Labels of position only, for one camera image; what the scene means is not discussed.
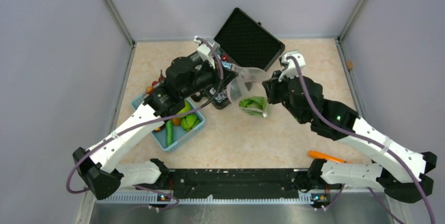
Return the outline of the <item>green apple toy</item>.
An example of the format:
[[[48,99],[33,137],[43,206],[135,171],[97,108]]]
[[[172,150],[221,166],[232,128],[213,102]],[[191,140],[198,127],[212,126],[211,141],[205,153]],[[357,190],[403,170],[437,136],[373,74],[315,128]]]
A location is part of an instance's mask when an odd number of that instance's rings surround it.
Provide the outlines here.
[[[192,109],[191,104],[189,103],[188,100],[184,100],[184,107],[182,109],[180,109],[176,114],[180,115],[180,114],[184,114],[186,112],[189,112]]]

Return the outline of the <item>green napa cabbage toy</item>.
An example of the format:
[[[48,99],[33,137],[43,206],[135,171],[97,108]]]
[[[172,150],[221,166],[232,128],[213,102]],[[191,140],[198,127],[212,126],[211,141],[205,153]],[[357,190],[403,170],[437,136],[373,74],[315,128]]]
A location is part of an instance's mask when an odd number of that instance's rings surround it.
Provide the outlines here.
[[[262,96],[254,96],[245,99],[241,99],[238,103],[239,108],[254,116],[261,116],[265,118],[267,116],[267,99]]]

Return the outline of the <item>clear zip top bag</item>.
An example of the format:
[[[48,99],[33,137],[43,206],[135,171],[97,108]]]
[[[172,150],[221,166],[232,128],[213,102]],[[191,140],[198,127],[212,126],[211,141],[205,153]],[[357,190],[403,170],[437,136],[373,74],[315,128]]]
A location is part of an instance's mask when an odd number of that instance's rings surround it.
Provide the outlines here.
[[[233,105],[239,108],[239,101],[249,97],[262,96],[267,98],[262,86],[262,82],[268,79],[267,73],[264,70],[254,67],[240,67],[238,65],[232,65],[230,70],[235,72],[236,76],[228,83],[226,90],[228,99]],[[268,118],[270,114],[271,105],[268,103],[267,116],[265,118]]]

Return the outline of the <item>green striped round fruit toy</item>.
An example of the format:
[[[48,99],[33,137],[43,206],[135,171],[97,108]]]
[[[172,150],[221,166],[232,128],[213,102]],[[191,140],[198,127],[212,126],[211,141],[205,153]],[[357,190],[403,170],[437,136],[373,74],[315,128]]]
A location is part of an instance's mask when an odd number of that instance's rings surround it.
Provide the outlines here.
[[[189,114],[181,119],[181,127],[186,131],[191,131],[200,123],[200,118],[196,114]]]

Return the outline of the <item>orange brown fruit toy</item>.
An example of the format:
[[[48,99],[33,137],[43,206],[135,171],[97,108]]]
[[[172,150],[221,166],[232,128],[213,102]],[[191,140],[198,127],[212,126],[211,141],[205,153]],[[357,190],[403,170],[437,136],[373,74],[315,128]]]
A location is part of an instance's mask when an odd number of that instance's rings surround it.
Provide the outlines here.
[[[182,119],[181,118],[173,118],[171,119],[174,126],[181,126]]]

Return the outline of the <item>green cucumber toy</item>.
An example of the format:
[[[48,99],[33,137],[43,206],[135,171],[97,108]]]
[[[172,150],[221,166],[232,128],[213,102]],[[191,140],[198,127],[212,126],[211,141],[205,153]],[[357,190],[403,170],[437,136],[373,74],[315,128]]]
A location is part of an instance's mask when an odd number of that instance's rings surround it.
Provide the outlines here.
[[[166,130],[166,146],[169,147],[174,143],[174,124],[172,120],[168,120],[165,124]]]

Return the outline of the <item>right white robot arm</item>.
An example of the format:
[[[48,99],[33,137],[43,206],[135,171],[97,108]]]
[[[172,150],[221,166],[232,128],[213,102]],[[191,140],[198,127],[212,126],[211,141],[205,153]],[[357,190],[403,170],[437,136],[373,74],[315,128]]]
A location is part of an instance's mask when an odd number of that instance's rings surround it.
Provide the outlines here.
[[[279,80],[280,74],[277,70],[262,83],[269,103],[282,104],[300,124],[310,123],[311,131],[317,135],[348,145],[372,160],[372,164],[359,165],[317,158],[308,170],[308,182],[312,187],[322,188],[327,184],[369,187],[410,204],[422,199],[415,182],[426,196],[432,194],[434,181],[427,173],[436,167],[434,153],[413,152],[392,141],[344,103],[325,99],[323,87],[304,77],[315,108],[341,131],[331,128],[310,107],[299,78]]]

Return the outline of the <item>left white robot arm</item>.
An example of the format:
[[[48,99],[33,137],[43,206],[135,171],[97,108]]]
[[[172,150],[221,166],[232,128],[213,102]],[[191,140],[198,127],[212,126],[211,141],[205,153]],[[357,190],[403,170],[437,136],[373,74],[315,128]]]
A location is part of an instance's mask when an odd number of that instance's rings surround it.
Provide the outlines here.
[[[113,195],[118,189],[151,184],[156,189],[168,183],[166,167],[158,160],[120,164],[120,160],[143,138],[169,119],[182,113],[185,100],[209,87],[222,88],[230,74],[223,65],[212,67],[208,61],[178,57],[165,71],[165,79],[155,85],[136,111],[105,139],[89,148],[73,152],[75,172],[96,199]]]

